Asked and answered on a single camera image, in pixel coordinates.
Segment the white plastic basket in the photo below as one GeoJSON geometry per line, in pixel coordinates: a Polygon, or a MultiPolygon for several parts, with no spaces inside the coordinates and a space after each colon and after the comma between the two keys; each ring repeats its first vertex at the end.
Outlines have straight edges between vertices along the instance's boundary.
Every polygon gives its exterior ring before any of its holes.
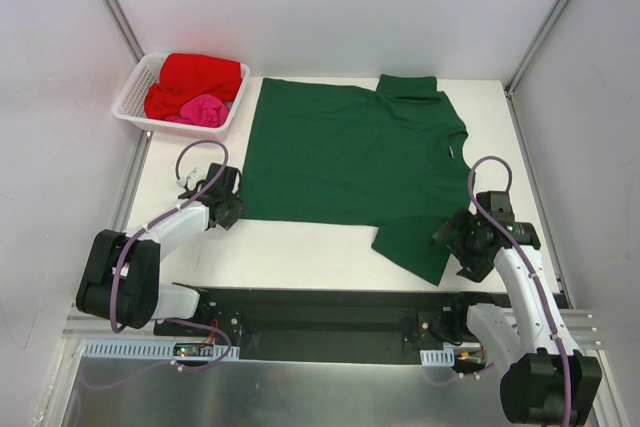
{"type": "Polygon", "coordinates": [[[144,99],[149,88],[159,80],[161,68],[168,57],[169,53],[153,52],[146,54],[139,61],[116,98],[112,106],[112,114],[120,120],[132,123],[143,131],[160,132],[194,139],[224,140],[231,122],[240,108],[241,100],[248,86],[251,74],[249,66],[244,63],[240,64],[242,82],[235,99],[228,103],[230,113],[226,122],[221,127],[206,128],[148,119],[146,117],[144,99]]]}

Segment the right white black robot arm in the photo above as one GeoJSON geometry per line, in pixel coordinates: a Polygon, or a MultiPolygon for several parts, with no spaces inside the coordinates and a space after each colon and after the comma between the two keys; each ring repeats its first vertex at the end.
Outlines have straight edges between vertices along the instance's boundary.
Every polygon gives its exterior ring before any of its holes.
{"type": "Polygon", "coordinates": [[[460,209],[432,241],[449,248],[461,277],[479,282],[497,272],[514,318],[487,294],[460,293],[430,331],[446,343],[481,344],[501,377],[500,401],[511,423],[583,426],[602,370],[581,353],[561,316],[535,228],[516,220],[506,192],[480,193],[474,203],[474,212],[460,209]]]}

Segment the green t shirt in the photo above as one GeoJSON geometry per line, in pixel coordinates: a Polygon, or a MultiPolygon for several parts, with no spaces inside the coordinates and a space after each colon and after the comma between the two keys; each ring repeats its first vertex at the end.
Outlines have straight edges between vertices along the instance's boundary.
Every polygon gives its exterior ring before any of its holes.
{"type": "Polygon", "coordinates": [[[467,207],[464,121],[433,76],[374,89],[267,78],[242,169],[246,217],[371,226],[375,252],[439,284],[432,236],[467,207]]]}

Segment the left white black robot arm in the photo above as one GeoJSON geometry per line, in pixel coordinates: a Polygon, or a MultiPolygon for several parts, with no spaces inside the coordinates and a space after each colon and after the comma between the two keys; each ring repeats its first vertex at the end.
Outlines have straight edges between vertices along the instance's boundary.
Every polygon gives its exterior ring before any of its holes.
{"type": "Polygon", "coordinates": [[[212,313],[205,293],[160,281],[162,261],[209,229],[230,229],[246,210],[241,171],[213,163],[205,179],[178,197],[168,215],[128,232],[105,229],[94,238],[76,294],[76,308],[114,321],[118,330],[176,318],[192,336],[205,333],[212,313]]]}

